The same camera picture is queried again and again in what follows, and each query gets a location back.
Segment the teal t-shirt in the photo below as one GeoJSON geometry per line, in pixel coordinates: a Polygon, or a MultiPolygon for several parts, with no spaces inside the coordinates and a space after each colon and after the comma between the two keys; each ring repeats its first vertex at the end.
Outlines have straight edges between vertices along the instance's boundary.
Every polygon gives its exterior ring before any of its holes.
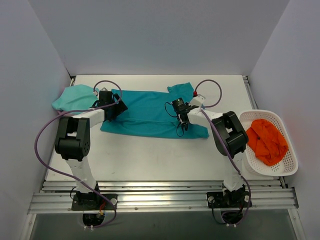
{"type": "Polygon", "coordinates": [[[167,87],[167,92],[123,90],[122,101],[127,110],[111,122],[102,123],[100,130],[106,133],[152,137],[165,139],[207,139],[207,128],[189,125],[183,131],[177,129],[179,121],[175,118],[172,101],[182,98],[191,101],[194,88],[191,83],[167,87]]]}

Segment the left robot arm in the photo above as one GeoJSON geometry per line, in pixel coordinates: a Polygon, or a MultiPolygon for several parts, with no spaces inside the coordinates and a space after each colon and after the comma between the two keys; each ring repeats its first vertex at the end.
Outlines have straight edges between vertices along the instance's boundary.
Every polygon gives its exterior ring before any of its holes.
{"type": "Polygon", "coordinates": [[[66,161],[75,177],[73,210],[95,210],[105,202],[97,194],[100,191],[99,185],[88,161],[91,128],[115,120],[128,109],[121,96],[121,93],[102,89],[89,111],[75,116],[63,116],[59,120],[54,149],[66,161]]]}

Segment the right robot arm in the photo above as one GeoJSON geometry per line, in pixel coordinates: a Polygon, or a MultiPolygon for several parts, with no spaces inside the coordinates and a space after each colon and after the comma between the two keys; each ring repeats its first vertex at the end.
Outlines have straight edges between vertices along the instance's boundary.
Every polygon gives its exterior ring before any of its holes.
{"type": "Polygon", "coordinates": [[[239,118],[233,111],[216,113],[202,107],[204,97],[196,96],[190,103],[180,97],[171,105],[179,126],[186,131],[190,125],[198,125],[212,131],[215,146],[224,157],[222,200],[228,208],[249,207],[251,190],[242,175],[242,159],[249,141],[239,118]]]}

